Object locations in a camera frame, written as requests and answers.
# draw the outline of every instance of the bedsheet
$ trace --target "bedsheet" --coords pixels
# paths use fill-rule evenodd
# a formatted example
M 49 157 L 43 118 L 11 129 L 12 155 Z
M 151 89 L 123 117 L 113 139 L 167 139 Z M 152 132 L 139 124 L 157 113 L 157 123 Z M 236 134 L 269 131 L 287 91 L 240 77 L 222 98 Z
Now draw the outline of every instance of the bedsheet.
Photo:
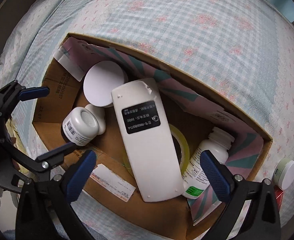
M 49 10 L 38 12 L 45 5 Z M 271 179 L 283 157 L 294 160 L 294 27 L 265 0 L 39 0 L 17 28 L 22 31 L 12 34 L 0 60 L 0 88 L 15 78 L 26 87 L 41 85 L 68 32 L 106 38 L 175 65 L 259 123 L 274 141 L 256 181 Z M 32 158 L 46 151 L 31 125 L 35 104 L 20 102 L 12 115 Z M 160 239 L 85 193 L 73 208 L 108 239 Z M 294 183 L 283 196 L 281 224 L 293 214 Z

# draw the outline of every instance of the blue gripper pad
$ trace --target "blue gripper pad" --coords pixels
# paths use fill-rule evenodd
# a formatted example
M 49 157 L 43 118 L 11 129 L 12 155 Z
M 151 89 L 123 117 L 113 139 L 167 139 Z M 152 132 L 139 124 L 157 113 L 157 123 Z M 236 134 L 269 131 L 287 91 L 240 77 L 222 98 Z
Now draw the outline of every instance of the blue gripper pad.
M 23 89 L 18 99 L 20 101 L 27 101 L 35 98 L 42 98 L 46 97 L 49 94 L 49 88 L 48 87 L 37 87 L 37 88 L 27 88 Z
M 226 169 L 227 167 L 221 165 L 209 150 L 203 151 L 200 154 L 200 166 L 205 172 L 218 199 L 222 202 L 228 203 L 230 201 L 230 193 L 232 190 L 230 184 L 221 172 L 222 166 Z
M 71 170 L 72 172 L 74 171 L 74 173 L 66 185 L 65 198 L 68 203 L 71 203 L 78 199 L 87 179 L 96 166 L 96 153 L 92 150 L 87 150 L 84 155 L 78 160 L 78 162 L 73 164 L 77 168 L 76 171 L 73 170 L 75 166 L 72 167 L 72 165 L 69 167 L 69 169 L 72 168 Z

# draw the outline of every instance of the white pill bottle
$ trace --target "white pill bottle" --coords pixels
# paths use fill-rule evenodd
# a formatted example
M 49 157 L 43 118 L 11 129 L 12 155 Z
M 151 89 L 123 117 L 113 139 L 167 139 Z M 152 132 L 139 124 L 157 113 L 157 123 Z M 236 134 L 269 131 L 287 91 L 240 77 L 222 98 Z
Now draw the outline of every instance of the white pill bottle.
M 204 150 L 210 150 L 221 164 L 225 164 L 228 159 L 227 150 L 230 149 L 232 142 L 234 142 L 234 137 L 229 133 L 218 127 L 213 128 L 213 132 L 209 134 L 208 139 L 199 144 L 183 174 L 185 188 L 183 196 L 197 199 L 210 184 L 200 166 L 200 154 Z

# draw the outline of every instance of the metal screw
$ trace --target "metal screw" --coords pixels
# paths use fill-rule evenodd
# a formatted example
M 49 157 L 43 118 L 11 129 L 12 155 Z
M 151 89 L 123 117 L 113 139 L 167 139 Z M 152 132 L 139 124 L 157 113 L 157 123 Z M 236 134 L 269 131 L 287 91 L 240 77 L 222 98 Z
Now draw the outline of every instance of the metal screw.
M 57 175 L 55 175 L 54 177 L 53 177 L 53 180 L 54 181 L 60 181 L 61 179 L 62 179 L 62 175 L 60 175 L 60 174 L 57 174 Z
M 271 181 L 270 181 L 270 179 L 264 179 L 264 183 L 266 183 L 267 185 L 270 185 Z
M 239 175 L 239 174 L 236 174 L 234 176 L 234 179 L 237 180 L 237 181 L 242 181 L 243 177 L 241 175 Z
M 48 162 L 42 162 L 42 167 L 43 167 L 44 169 L 47 169 L 47 168 L 49 167 Z
M 32 182 L 32 179 L 31 179 L 31 178 L 28 178 L 28 179 L 25 181 L 25 184 L 26 184 L 26 185 L 29 185 L 29 184 L 31 184 L 31 182 Z

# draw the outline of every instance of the white remote control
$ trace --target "white remote control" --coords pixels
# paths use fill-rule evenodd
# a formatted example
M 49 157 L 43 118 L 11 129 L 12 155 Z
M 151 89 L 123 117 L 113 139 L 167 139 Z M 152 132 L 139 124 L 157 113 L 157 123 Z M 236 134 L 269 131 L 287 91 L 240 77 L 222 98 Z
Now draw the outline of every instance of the white remote control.
M 156 202 L 181 195 L 183 180 L 155 80 L 126 83 L 115 88 L 111 97 L 143 200 Z

